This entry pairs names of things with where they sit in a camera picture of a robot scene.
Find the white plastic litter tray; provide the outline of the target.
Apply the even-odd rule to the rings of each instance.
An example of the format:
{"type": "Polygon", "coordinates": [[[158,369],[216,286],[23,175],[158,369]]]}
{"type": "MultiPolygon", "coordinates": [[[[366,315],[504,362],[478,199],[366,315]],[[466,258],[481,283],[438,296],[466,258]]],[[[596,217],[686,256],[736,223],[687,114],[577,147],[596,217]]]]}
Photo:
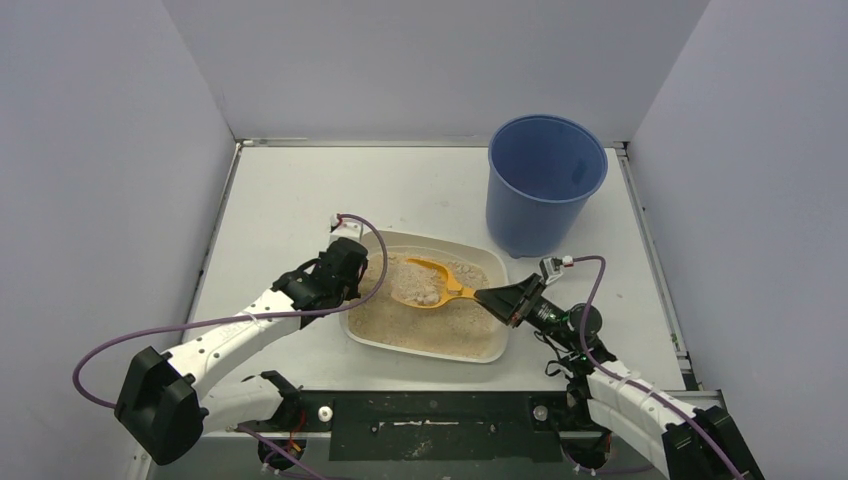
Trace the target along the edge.
{"type": "Polygon", "coordinates": [[[365,306],[340,315],[351,339],[397,352],[468,363],[491,363],[506,350],[507,328],[471,300],[451,300],[439,274],[411,258],[439,262],[471,289],[503,286],[506,267],[482,248],[385,232],[387,276],[365,306]]]}

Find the orange plastic litter scoop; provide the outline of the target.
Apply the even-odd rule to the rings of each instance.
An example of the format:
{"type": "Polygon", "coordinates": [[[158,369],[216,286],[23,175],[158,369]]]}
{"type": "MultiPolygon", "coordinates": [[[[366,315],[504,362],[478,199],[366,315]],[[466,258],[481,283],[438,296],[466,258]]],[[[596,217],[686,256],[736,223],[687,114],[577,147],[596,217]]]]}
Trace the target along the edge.
{"type": "Polygon", "coordinates": [[[391,298],[416,309],[436,309],[454,300],[475,300],[476,291],[463,285],[445,265],[406,258],[391,285],[391,298]]]}

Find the blue plastic bucket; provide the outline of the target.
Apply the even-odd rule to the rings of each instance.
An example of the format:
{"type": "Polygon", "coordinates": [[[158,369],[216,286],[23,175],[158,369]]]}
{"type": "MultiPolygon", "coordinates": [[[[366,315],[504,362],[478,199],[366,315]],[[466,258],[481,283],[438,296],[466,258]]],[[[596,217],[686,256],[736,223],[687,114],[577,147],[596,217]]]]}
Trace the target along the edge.
{"type": "Polygon", "coordinates": [[[598,138],[555,115],[514,118],[491,137],[485,220],[512,258],[542,257],[564,241],[609,162],[598,138]]]}

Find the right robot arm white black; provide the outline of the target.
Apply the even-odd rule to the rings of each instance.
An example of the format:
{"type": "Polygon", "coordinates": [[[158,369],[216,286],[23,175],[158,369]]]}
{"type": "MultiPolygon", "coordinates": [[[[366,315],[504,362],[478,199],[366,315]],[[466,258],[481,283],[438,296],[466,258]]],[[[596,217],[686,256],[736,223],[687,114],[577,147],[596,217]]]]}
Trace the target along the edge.
{"type": "Polygon", "coordinates": [[[542,277],[478,290],[474,300],[509,327],[527,324],[560,347],[558,364],[574,418],[624,440],[667,479],[761,479],[763,473],[731,415],[701,408],[641,379],[601,341],[599,310],[565,310],[543,295],[542,277]]]}

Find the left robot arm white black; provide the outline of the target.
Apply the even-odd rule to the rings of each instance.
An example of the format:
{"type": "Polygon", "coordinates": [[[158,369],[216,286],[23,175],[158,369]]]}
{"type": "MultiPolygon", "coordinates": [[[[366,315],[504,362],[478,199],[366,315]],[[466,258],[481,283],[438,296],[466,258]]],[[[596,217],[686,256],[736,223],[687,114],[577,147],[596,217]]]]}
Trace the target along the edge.
{"type": "Polygon", "coordinates": [[[276,280],[245,310],[245,320],[217,326],[163,353],[152,347],[137,353],[115,417],[158,465],[176,461],[203,435],[241,423],[298,423],[300,393],[281,374],[269,370],[230,384],[223,379],[270,343],[359,298],[367,265],[361,243],[338,238],[276,280]]]}

